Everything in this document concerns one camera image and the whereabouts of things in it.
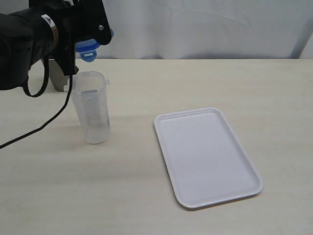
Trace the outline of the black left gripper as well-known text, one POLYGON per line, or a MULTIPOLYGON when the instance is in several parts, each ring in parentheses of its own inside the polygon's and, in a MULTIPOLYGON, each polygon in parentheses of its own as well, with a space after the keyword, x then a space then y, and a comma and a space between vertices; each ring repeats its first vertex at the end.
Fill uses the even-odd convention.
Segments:
POLYGON ((112 40, 112 33, 101 0, 75 0, 73 5, 56 10, 55 23, 58 29, 58 44, 53 52, 65 76, 75 75, 75 44, 95 39, 100 45, 112 40))

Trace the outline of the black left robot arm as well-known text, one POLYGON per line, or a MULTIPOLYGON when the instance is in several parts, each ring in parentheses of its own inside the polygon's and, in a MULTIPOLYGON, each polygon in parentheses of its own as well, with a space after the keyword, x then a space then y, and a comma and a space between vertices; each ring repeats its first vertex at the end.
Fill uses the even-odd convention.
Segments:
POLYGON ((54 59, 75 75, 75 44, 107 45, 112 33, 101 0, 31 0, 25 10, 0 16, 0 89, 25 87, 31 66, 54 59))

